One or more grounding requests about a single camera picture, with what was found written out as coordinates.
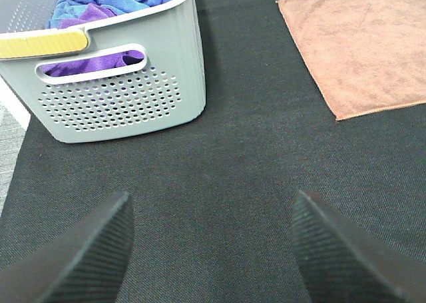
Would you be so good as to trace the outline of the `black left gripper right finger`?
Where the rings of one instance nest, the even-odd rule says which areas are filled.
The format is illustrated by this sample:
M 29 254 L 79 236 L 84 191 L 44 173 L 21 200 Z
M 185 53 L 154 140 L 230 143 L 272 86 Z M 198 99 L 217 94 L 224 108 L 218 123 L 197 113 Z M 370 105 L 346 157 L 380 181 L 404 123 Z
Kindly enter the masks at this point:
M 372 237 L 314 192 L 297 192 L 291 236 L 312 302 L 425 301 L 425 263 Z

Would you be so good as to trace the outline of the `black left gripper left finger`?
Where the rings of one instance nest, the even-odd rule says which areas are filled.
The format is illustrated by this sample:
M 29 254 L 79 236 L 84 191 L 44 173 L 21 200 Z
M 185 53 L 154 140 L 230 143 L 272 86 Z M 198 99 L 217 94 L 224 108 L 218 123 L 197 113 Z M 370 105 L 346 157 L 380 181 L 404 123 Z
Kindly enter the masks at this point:
M 2 302 L 114 302 L 133 246 L 133 203 L 116 192 L 51 243 L 1 271 Z

